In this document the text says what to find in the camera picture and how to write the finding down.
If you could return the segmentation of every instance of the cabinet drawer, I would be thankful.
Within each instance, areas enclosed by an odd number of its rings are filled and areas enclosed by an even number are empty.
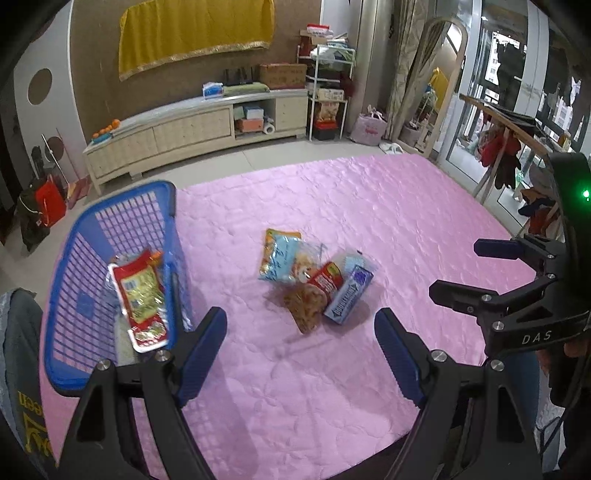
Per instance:
[[[278,131],[305,128],[308,117],[308,98],[304,96],[278,98],[275,101],[275,115]]]
[[[128,137],[115,139],[103,148],[86,156],[88,166],[97,179],[118,168],[156,155],[156,140],[151,128],[134,133]]]
[[[230,135],[230,110],[228,108],[179,118],[154,127],[154,136],[160,153]]]

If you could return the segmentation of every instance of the paper towel roll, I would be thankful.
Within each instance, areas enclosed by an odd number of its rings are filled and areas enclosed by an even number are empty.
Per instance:
[[[262,126],[262,131],[263,131],[263,133],[265,133],[265,134],[267,134],[267,135],[274,134],[274,133],[275,133],[275,125],[273,125],[273,124],[268,124],[268,123],[265,123],[265,124]]]

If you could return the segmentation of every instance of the tissue box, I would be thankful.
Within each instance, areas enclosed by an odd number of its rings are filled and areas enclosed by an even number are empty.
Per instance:
[[[245,106],[244,116],[247,120],[259,120],[265,118],[265,111],[259,106]]]
[[[207,82],[203,84],[204,98],[220,98],[223,96],[223,83]]]
[[[253,120],[241,119],[236,121],[236,129],[242,133],[262,132],[263,119],[255,118]]]

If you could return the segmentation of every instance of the storage box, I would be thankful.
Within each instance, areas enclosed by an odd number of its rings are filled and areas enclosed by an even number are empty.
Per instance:
[[[265,118],[265,111],[259,106],[245,106],[244,115],[247,120]]]
[[[271,90],[304,88],[306,68],[303,63],[263,64],[259,68],[259,81]]]
[[[314,122],[312,136],[316,140],[334,140],[339,127],[336,122]]]
[[[250,133],[250,132],[262,132],[263,126],[263,119],[262,118],[255,118],[253,120],[237,120],[236,121],[236,129],[242,133]]]
[[[335,88],[319,88],[316,90],[316,99],[319,101],[344,100],[345,91]]]

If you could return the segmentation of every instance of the red snack bag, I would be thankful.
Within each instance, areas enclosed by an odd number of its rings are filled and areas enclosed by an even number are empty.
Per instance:
[[[307,283],[287,293],[283,300],[302,333],[318,327],[320,314],[343,285],[339,267],[328,262]]]
[[[158,280],[156,263],[145,250],[127,265],[109,265],[121,311],[131,327],[131,343],[140,353],[168,343],[164,288]]]

